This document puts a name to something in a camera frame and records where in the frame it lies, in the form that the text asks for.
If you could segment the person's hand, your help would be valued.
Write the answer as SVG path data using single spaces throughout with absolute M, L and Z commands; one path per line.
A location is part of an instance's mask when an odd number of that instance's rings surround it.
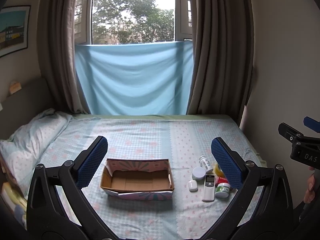
M 313 190 L 314 186 L 315 186 L 315 178 L 314 178 L 314 174 L 312 174 L 307 180 L 307 189 L 303 199 L 305 204 L 310 204 L 314 200 L 315 198 L 315 192 Z

